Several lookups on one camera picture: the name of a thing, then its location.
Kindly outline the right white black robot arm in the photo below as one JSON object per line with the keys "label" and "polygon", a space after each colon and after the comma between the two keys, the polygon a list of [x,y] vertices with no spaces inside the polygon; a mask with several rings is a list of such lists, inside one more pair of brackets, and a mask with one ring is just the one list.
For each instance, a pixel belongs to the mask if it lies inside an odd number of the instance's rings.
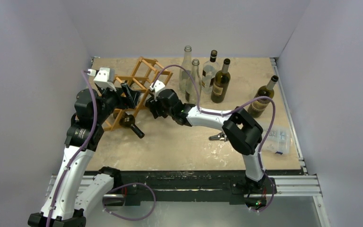
{"label": "right white black robot arm", "polygon": [[261,150],[269,132],[264,131],[243,106],[231,111],[199,108],[183,103],[172,89],[155,93],[145,106],[154,118],[170,116],[179,125],[202,126],[223,132],[234,150],[242,155],[247,188],[251,192],[264,188],[266,170],[261,161]]}

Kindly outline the clear plastic parts box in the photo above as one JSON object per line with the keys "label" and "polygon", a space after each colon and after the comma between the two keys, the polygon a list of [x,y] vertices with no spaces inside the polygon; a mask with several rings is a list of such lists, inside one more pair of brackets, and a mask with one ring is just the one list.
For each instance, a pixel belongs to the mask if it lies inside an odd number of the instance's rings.
{"label": "clear plastic parts box", "polygon": [[290,129],[284,126],[274,125],[262,146],[262,150],[275,154],[287,155],[290,153],[291,144]]}

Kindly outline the dark labelled wine bottle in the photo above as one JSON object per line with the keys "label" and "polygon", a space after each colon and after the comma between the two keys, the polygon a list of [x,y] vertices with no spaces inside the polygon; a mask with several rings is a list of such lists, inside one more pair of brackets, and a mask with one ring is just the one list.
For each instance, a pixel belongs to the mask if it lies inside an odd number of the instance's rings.
{"label": "dark labelled wine bottle", "polygon": [[145,93],[141,93],[140,94],[140,96],[139,96],[139,98],[138,98],[138,102],[137,102],[137,104],[139,105],[139,104],[141,104],[141,105],[145,105],[146,104],[146,101],[149,99],[149,98],[151,98],[152,97],[152,95],[150,94],[150,93],[147,93],[147,94],[145,94]]}

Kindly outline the black pruning shears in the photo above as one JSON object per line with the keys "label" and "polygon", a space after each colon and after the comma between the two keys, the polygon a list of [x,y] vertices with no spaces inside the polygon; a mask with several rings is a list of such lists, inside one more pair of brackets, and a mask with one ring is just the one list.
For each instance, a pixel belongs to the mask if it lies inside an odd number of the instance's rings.
{"label": "black pruning shears", "polygon": [[210,141],[215,141],[215,140],[222,140],[222,141],[228,141],[228,138],[226,136],[225,133],[223,132],[220,132],[216,135],[213,135],[213,136],[209,136],[208,138]]}

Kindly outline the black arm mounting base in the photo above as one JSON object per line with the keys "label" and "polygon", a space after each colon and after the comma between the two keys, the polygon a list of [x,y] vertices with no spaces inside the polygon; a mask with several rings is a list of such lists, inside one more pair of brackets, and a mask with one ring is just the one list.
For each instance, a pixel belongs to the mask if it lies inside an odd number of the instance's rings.
{"label": "black arm mounting base", "polygon": [[104,196],[106,206],[139,206],[146,201],[227,202],[259,209],[276,194],[274,178],[247,184],[243,170],[118,171],[110,188],[126,185]]}

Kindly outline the tall clear bottle back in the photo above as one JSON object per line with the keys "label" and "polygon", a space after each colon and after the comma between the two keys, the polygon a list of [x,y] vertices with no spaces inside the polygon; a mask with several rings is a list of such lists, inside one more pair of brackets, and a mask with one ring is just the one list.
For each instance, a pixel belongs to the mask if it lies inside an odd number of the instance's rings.
{"label": "tall clear bottle back", "polygon": [[184,69],[179,71],[179,88],[182,93],[185,93],[187,79],[189,78],[188,73],[191,72],[191,51],[192,47],[190,45],[184,47],[184,57],[181,64]]}

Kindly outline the dark bottle in lower rack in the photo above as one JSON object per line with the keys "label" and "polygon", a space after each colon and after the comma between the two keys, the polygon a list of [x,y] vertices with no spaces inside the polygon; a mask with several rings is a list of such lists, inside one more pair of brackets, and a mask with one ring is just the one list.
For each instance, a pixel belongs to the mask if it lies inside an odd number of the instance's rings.
{"label": "dark bottle in lower rack", "polygon": [[123,128],[131,129],[140,139],[145,136],[144,132],[136,126],[135,117],[132,114],[128,114],[126,112],[122,113],[119,125]]}

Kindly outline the green wine bottle far right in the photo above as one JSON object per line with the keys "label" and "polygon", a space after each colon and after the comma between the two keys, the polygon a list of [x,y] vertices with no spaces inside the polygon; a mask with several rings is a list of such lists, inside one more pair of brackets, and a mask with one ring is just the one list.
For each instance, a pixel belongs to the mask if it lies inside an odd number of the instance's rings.
{"label": "green wine bottle far right", "polygon": [[[270,81],[266,85],[263,85],[258,89],[258,91],[255,95],[255,98],[260,97],[260,96],[266,96],[269,98],[273,98],[274,93],[275,93],[274,86],[276,85],[278,80],[279,80],[279,77],[276,75],[273,75],[271,77]],[[258,99],[249,105],[247,111],[253,118],[258,118],[265,111],[269,102],[270,101],[266,98]]]}

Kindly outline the wooden wine rack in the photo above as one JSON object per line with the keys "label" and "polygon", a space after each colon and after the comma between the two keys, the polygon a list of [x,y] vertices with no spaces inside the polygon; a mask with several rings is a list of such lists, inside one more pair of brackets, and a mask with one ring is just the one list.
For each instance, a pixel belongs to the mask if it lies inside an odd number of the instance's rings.
{"label": "wooden wine rack", "polygon": [[[121,83],[127,83],[131,89],[139,90],[142,93],[149,93],[149,86],[154,82],[155,78],[158,78],[165,85],[172,78],[173,73],[169,70],[164,70],[158,60],[139,57],[136,64],[127,76],[118,75],[115,73],[114,86],[120,85]],[[113,131],[121,128],[119,120],[121,114],[126,112],[137,117],[141,110],[147,109],[145,106],[139,104],[135,109],[115,109],[113,114],[110,115],[104,122],[105,131]]]}

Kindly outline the olive green wine bottle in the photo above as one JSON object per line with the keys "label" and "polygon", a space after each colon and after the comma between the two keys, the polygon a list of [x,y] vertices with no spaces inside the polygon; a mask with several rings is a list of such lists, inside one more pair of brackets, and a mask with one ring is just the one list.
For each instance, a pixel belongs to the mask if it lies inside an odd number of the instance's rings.
{"label": "olive green wine bottle", "polygon": [[231,60],[229,58],[224,59],[222,69],[215,75],[211,92],[211,100],[214,103],[221,103],[225,98],[231,80],[231,75],[229,73],[230,63]]}

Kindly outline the clear bottle front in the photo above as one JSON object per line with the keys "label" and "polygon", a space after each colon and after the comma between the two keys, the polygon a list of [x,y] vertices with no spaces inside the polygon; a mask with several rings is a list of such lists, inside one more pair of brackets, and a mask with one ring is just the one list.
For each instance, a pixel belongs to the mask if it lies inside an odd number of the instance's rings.
{"label": "clear bottle front", "polygon": [[186,82],[185,99],[190,104],[197,104],[201,95],[201,76],[199,75],[200,62],[198,59],[193,59],[191,64],[190,77],[188,77]]}

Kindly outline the clear liquor bottle black cap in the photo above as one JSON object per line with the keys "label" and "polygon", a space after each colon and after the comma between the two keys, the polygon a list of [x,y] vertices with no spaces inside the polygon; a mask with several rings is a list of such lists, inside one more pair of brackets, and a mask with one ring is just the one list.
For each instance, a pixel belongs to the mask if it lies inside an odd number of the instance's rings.
{"label": "clear liquor bottle black cap", "polygon": [[211,93],[215,75],[220,69],[220,65],[216,62],[216,58],[217,51],[212,50],[209,60],[203,65],[201,87],[202,91],[206,94]]}

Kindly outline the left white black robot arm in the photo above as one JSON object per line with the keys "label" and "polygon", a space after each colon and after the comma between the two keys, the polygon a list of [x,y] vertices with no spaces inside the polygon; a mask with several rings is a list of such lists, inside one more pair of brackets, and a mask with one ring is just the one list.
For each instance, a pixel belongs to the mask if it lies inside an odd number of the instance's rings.
{"label": "left white black robot arm", "polygon": [[105,192],[121,190],[120,171],[103,167],[94,182],[85,191],[79,188],[91,158],[104,133],[102,124],[115,109],[136,107],[142,92],[133,90],[127,83],[115,89],[91,87],[76,95],[75,110],[65,139],[64,155],[57,179],[45,204],[29,216],[31,227],[84,227],[91,209]]}

